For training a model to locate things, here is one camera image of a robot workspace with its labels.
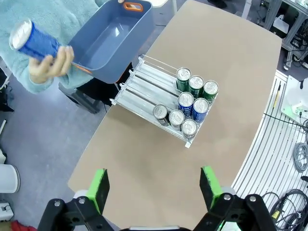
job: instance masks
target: blue can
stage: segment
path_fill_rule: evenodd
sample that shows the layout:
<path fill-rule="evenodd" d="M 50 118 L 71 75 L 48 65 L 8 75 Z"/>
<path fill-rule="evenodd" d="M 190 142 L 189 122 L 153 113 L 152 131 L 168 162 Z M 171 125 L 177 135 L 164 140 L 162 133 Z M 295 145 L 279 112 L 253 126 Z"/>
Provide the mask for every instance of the blue can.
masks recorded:
<path fill-rule="evenodd" d="M 197 123 L 202 123 L 209 109 L 208 101 L 204 98 L 196 99 L 193 103 L 192 119 Z"/>
<path fill-rule="evenodd" d="M 189 92 L 182 92 L 178 98 L 179 109 L 186 117 L 190 117 L 193 111 L 193 96 Z"/>
<path fill-rule="evenodd" d="M 47 55 L 55 58 L 61 46 L 54 37 L 38 30 L 30 19 L 16 25 L 10 34 L 9 43 L 13 50 L 39 61 Z"/>

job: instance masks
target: aluminum can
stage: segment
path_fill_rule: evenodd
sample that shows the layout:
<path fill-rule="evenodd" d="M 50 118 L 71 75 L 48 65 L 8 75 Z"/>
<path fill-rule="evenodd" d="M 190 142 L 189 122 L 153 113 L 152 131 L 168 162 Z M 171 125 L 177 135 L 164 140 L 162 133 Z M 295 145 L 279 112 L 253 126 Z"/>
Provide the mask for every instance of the aluminum can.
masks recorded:
<path fill-rule="evenodd" d="M 177 70 L 177 88 L 180 91 L 188 90 L 188 80 L 192 76 L 190 69 L 181 67 Z"/>
<path fill-rule="evenodd" d="M 192 76 L 188 80 L 188 92 L 198 99 L 203 95 L 203 85 L 204 81 L 200 76 Z"/>
<path fill-rule="evenodd" d="M 153 108 L 153 115 L 158 120 L 158 122 L 166 127 L 169 125 L 168 121 L 168 109 L 162 104 L 158 104 Z"/>
<path fill-rule="evenodd" d="M 173 110 L 172 112 L 170 112 L 169 121 L 174 130 L 181 131 L 181 126 L 184 120 L 185 120 L 185 116 L 182 111 Z"/>
<path fill-rule="evenodd" d="M 190 139 L 192 139 L 192 138 L 194 138 L 196 136 L 197 129 L 198 129 L 198 125 L 192 119 L 186 119 L 182 123 L 182 133 L 183 133 L 183 136 L 186 139 L 188 139 L 188 140 L 190 140 Z"/>
<path fill-rule="evenodd" d="M 184 113 L 186 117 L 190 117 L 193 111 L 193 96 L 189 92 L 182 92 L 179 95 L 179 109 Z"/>
<path fill-rule="evenodd" d="M 206 99 L 199 98 L 193 103 L 192 119 L 198 124 L 202 123 L 207 115 L 209 104 Z"/>
<path fill-rule="evenodd" d="M 23 20 L 11 31 L 9 44 L 11 49 L 42 61 L 47 55 L 54 58 L 60 43 L 51 35 L 38 30 L 30 20 Z"/>
<path fill-rule="evenodd" d="M 212 103 L 215 100 L 218 91 L 218 83 L 213 80 L 209 80 L 204 84 L 203 97 L 208 101 L 208 103 Z"/>

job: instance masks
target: tan tabletop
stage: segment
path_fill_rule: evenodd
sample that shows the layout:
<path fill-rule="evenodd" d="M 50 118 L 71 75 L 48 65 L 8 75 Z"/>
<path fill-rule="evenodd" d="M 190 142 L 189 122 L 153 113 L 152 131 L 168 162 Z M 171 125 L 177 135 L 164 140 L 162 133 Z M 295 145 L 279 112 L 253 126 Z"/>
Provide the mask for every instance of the tan tabletop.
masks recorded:
<path fill-rule="evenodd" d="M 80 158 L 69 187 L 87 189 L 107 168 L 104 215 L 121 228 L 194 228 L 206 212 L 200 167 L 231 186 L 269 97 L 281 39 L 220 9 L 188 0 L 147 55 L 219 83 L 219 96 L 189 149 L 121 106 L 112 106 Z"/>

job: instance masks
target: can lid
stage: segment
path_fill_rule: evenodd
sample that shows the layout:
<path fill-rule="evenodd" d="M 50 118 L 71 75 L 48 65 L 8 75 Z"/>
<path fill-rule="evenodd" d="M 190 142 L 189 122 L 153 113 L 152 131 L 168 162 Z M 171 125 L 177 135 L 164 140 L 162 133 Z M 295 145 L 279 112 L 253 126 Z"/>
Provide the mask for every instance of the can lid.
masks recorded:
<path fill-rule="evenodd" d="M 32 30 L 32 22 L 30 19 L 24 20 L 17 24 L 11 31 L 9 44 L 12 49 L 19 50 L 28 41 Z"/>
<path fill-rule="evenodd" d="M 196 99 L 193 103 L 193 108 L 198 113 L 205 113 L 209 108 L 208 101 L 203 98 Z"/>
<path fill-rule="evenodd" d="M 173 110 L 172 112 L 170 112 L 169 120 L 171 124 L 180 125 L 181 123 L 183 123 L 184 119 L 185 115 L 182 111 Z"/>
<path fill-rule="evenodd" d="M 182 92 L 179 95 L 179 104 L 183 107 L 189 107 L 193 104 L 193 95 L 189 92 Z"/>
<path fill-rule="evenodd" d="M 188 80 L 192 76 L 190 69 L 181 67 L 177 70 L 177 78 L 179 80 Z"/>
<path fill-rule="evenodd" d="M 196 121 L 192 119 L 187 119 L 182 124 L 182 132 L 186 135 L 193 135 L 196 133 L 198 125 Z"/>
<path fill-rule="evenodd" d="M 209 80 L 204 84 L 204 91 L 210 95 L 216 94 L 218 92 L 218 89 L 218 83 L 213 80 Z"/>
<path fill-rule="evenodd" d="M 200 76 L 192 76 L 189 79 L 189 85 L 194 89 L 199 89 L 204 85 L 204 81 Z"/>
<path fill-rule="evenodd" d="M 153 109 L 153 115 L 155 116 L 156 119 L 163 119 L 166 117 L 167 115 L 167 108 L 166 106 L 162 105 L 162 104 L 159 104 L 159 105 L 156 105 Z"/>

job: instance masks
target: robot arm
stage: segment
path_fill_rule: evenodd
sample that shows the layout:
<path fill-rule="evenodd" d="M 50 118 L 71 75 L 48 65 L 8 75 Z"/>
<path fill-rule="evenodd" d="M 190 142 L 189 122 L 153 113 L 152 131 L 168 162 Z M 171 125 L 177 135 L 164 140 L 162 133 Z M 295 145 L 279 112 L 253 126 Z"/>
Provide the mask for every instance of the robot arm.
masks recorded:
<path fill-rule="evenodd" d="M 221 193 L 218 181 L 210 167 L 201 168 L 200 189 L 208 212 L 193 231 L 220 230 L 226 221 L 236 222 L 243 231 L 275 231 L 274 223 L 257 194 L 244 199 L 230 193 Z M 107 170 L 99 170 L 88 191 L 65 203 L 61 199 L 48 202 L 38 231 L 73 231 L 75 226 L 85 225 L 89 231 L 114 231 L 111 224 L 101 215 L 109 192 Z M 191 231 L 182 227 L 130 227 L 121 231 Z"/>

